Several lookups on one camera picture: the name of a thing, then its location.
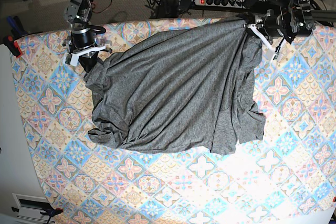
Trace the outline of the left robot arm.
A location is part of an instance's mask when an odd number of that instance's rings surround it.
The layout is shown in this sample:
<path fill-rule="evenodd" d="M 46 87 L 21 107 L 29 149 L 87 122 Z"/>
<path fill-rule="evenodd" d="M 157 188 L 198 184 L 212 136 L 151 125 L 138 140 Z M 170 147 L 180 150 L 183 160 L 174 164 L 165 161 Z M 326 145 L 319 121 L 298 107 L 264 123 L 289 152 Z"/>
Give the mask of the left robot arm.
<path fill-rule="evenodd" d="M 267 5 L 264 15 L 253 13 L 254 21 L 245 27 L 250 29 L 266 46 L 269 61 L 278 60 L 285 42 L 312 34 L 317 21 L 332 22 L 335 12 L 311 8 L 311 0 L 275 0 Z"/>

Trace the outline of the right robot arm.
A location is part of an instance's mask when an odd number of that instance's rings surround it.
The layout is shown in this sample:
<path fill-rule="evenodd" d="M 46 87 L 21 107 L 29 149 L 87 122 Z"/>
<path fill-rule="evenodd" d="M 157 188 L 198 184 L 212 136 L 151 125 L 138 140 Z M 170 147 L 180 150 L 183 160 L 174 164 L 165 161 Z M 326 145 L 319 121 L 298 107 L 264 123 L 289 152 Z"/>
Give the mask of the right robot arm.
<path fill-rule="evenodd" d="M 111 51 L 98 38 L 106 29 L 90 22 L 92 14 L 93 0 L 70 0 L 64 14 L 70 35 L 62 43 L 67 49 L 63 63 L 73 67 L 81 65 L 86 73 L 96 65 L 99 52 Z"/>

